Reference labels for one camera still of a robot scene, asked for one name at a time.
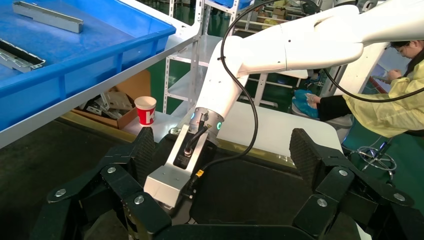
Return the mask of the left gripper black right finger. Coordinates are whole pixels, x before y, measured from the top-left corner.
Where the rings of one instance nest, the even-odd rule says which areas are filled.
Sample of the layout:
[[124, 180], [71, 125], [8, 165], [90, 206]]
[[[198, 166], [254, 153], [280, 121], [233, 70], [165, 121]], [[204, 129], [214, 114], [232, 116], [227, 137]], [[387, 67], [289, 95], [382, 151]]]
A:
[[405, 192], [361, 172], [340, 150], [315, 143], [302, 128], [293, 129], [289, 151], [312, 191], [294, 227], [321, 240], [343, 213], [374, 240], [423, 239], [424, 217]]

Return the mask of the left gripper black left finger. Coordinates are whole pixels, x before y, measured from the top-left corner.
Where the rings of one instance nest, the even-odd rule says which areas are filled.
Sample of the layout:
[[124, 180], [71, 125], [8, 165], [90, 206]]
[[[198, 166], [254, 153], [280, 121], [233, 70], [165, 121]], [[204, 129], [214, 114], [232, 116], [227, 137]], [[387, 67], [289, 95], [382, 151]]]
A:
[[32, 240], [81, 240], [103, 214], [114, 211], [136, 240], [154, 240], [171, 217], [144, 191], [153, 161], [154, 134], [144, 127], [129, 144], [111, 148], [92, 169], [47, 194]]

